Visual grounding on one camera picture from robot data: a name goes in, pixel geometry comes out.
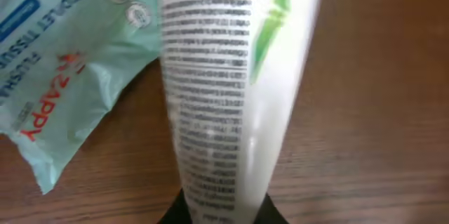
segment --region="wood grain surface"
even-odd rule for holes
[[[448,0],[323,0],[269,193],[290,223],[449,223]],[[156,223],[180,189],[158,63],[41,196],[0,140],[0,223]]]

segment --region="plastic tube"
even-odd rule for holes
[[[252,223],[279,157],[319,0],[161,0],[161,59],[193,223]]]

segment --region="light blue plastic packaging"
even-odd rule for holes
[[[159,55],[157,0],[0,0],[0,133],[45,194]]]

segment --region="blue stripe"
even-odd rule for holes
[[[0,43],[23,24],[41,7],[39,0],[24,0],[2,23],[0,23]]]

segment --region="brown wooden surface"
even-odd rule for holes
[[[271,193],[291,223],[449,223],[449,0],[323,0]],[[41,196],[0,140],[0,223],[155,223],[180,188],[150,65]]]

